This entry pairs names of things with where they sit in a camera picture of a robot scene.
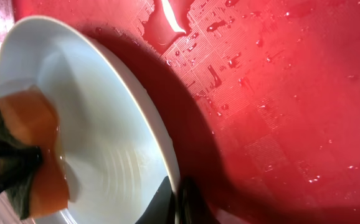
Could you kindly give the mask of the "orange and green sponge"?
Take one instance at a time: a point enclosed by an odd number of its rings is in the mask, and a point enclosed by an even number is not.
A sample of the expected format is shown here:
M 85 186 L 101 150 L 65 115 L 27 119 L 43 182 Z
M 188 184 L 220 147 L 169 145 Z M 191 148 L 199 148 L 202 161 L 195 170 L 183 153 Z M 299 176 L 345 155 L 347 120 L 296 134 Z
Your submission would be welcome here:
M 57 113 L 38 88 L 0 98 L 0 194 L 21 220 L 68 206 L 58 143 Z

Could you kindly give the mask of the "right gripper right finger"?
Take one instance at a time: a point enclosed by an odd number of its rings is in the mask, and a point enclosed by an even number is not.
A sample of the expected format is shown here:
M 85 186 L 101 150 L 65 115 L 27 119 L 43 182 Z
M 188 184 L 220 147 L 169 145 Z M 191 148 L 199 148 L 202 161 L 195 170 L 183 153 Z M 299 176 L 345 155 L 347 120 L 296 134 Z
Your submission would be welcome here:
M 181 224 L 219 224 L 190 177 L 182 180 L 178 201 Z

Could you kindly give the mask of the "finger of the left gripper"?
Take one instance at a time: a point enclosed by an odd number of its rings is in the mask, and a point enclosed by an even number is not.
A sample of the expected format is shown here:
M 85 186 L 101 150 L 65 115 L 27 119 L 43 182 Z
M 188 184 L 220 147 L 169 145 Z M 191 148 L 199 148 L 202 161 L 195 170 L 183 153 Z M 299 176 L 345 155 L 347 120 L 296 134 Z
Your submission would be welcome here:
M 41 164 L 40 147 L 16 139 L 0 112 L 0 193 L 10 191 L 15 206 L 28 208 L 31 182 Z

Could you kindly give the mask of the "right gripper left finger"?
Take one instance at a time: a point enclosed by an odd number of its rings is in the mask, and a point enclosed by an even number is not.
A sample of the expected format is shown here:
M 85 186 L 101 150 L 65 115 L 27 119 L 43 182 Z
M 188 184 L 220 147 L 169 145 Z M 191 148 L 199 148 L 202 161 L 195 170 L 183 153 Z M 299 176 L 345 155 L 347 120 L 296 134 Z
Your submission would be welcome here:
M 169 177 L 158 187 L 146 210 L 135 224 L 175 224 L 176 201 Z

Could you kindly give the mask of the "light blue plate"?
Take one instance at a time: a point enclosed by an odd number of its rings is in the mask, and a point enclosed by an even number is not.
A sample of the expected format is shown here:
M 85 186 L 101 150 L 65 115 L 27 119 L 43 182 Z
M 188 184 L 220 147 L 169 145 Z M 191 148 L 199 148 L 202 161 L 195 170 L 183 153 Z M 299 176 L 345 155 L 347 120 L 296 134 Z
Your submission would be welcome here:
M 66 209 L 33 223 L 136 223 L 166 176 L 176 201 L 172 140 L 147 91 L 114 53 L 51 17 L 21 19 L 0 49 L 0 97 L 32 87 L 58 113 L 70 190 Z

